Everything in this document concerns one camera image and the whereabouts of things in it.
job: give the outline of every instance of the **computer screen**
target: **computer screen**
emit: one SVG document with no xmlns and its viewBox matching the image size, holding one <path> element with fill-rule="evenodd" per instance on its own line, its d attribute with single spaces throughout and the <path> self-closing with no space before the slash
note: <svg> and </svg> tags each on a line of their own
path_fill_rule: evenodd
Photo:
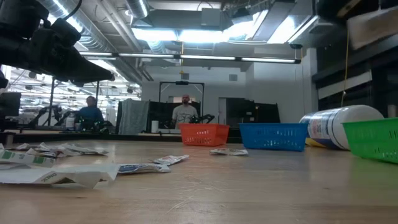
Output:
<svg viewBox="0 0 398 224">
<path fill-rule="evenodd" d="M 2 93 L 0 95 L 0 116 L 19 116 L 21 93 Z"/>
</svg>

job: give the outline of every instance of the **white paper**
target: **white paper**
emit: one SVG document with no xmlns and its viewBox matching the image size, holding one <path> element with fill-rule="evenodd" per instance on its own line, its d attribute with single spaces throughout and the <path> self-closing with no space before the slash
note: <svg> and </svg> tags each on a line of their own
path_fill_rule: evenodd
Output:
<svg viewBox="0 0 398 224">
<path fill-rule="evenodd" d="M 0 150 L 0 164 L 26 164 L 28 166 L 52 167 L 55 159 Z"/>
<path fill-rule="evenodd" d="M 81 156 L 85 154 L 91 155 L 107 155 L 106 150 L 89 149 L 78 144 L 65 143 L 58 146 L 48 146 L 41 143 L 37 148 L 29 149 L 26 154 L 45 157 L 64 157 L 64 156 Z"/>
<path fill-rule="evenodd" d="M 245 149 L 213 149 L 210 150 L 212 154 L 230 155 L 230 156 L 248 156 L 249 153 Z"/>
<path fill-rule="evenodd" d="M 62 144 L 58 147 L 59 149 L 69 149 L 69 150 L 73 150 L 73 151 L 78 151 L 78 152 L 82 152 L 84 154 L 99 154 L 99 155 L 105 155 L 107 153 L 109 153 L 107 150 L 97 150 L 97 149 L 89 149 L 87 147 L 83 147 L 79 144 L 72 144 L 72 143 L 65 143 Z"/>
<path fill-rule="evenodd" d="M 30 144 L 24 143 L 24 144 L 21 144 L 20 146 L 17 146 L 14 150 L 28 150 L 31 147 L 32 146 Z"/>
<path fill-rule="evenodd" d="M 141 174 L 150 172 L 171 172 L 167 165 L 162 164 L 121 164 L 120 174 Z"/>
<path fill-rule="evenodd" d="M 398 33 L 398 7 L 377 10 L 347 21 L 351 44 L 358 49 L 383 37 Z"/>
<path fill-rule="evenodd" d="M 25 154 L 32 155 L 32 156 L 44 156 L 44 157 L 56 158 L 56 157 L 59 157 L 60 152 L 57 152 L 57 151 L 38 152 L 34 149 L 29 149 Z"/>
<path fill-rule="evenodd" d="M 3 184 L 66 184 L 78 183 L 93 188 L 100 181 L 114 181 L 120 165 L 86 165 L 64 168 L 0 170 Z"/>
<path fill-rule="evenodd" d="M 183 155 L 183 156 L 165 156 L 159 159 L 155 159 L 154 163 L 156 164 L 163 164 L 163 165 L 172 165 L 175 163 L 180 162 L 183 159 L 189 158 L 189 155 Z"/>
</svg>

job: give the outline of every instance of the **workbench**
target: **workbench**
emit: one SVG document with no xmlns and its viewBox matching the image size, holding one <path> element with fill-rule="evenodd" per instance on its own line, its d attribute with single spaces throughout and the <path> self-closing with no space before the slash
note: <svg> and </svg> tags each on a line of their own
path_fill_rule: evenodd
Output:
<svg viewBox="0 0 398 224">
<path fill-rule="evenodd" d="M 109 156 L 64 157 L 56 166 L 190 157 L 171 173 L 122 175 L 95 189 L 0 185 L 1 223 L 398 222 L 398 166 L 348 151 L 249 150 L 249 157 L 239 157 L 211 156 L 215 147 L 180 142 L 74 142 L 108 149 Z"/>
</svg>

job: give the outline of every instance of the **orange basket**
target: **orange basket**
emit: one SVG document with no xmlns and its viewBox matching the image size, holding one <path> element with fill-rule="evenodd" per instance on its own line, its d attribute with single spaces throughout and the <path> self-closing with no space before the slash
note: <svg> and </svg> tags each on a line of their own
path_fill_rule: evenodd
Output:
<svg viewBox="0 0 398 224">
<path fill-rule="evenodd" d="M 229 126 L 222 124 L 179 124 L 182 142 L 188 146 L 220 146 L 226 144 Z"/>
</svg>

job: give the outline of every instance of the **plastic basket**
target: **plastic basket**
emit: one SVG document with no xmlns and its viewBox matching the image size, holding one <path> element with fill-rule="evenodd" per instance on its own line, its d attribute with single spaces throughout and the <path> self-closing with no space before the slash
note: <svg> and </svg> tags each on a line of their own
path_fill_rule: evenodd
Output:
<svg viewBox="0 0 398 224">
<path fill-rule="evenodd" d="M 343 123 L 355 156 L 398 163 L 398 118 Z"/>
<path fill-rule="evenodd" d="M 303 151 L 308 124 L 239 124 L 244 147 Z"/>
<path fill-rule="evenodd" d="M 222 124 L 180 124 L 182 142 L 188 146 L 226 144 L 229 126 Z"/>
</svg>

